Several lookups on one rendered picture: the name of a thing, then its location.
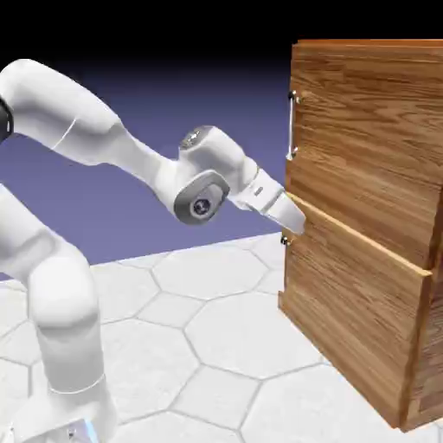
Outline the light wood cabinet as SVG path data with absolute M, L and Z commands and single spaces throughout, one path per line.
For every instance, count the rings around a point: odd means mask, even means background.
M 404 432 L 443 418 L 443 39 L 292 46 L 279 307 Z

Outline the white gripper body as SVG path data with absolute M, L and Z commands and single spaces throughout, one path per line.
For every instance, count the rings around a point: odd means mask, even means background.
M 305 231 L 305 214 L 285 191 L 282 191 L 261 213 L 293 234 L 302 235 Z

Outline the wooden cabinet door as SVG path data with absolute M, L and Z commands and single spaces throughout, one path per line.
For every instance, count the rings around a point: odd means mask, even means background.
M 292 48 L 292 191 L 423 269 L 443 192 L 443 40 L 300 41 Z
M 303 199 L 305 234 L 284 231 L 279 307 L 391 427 L 443 416 L 438 360 L 427 354 L 434 273 Z

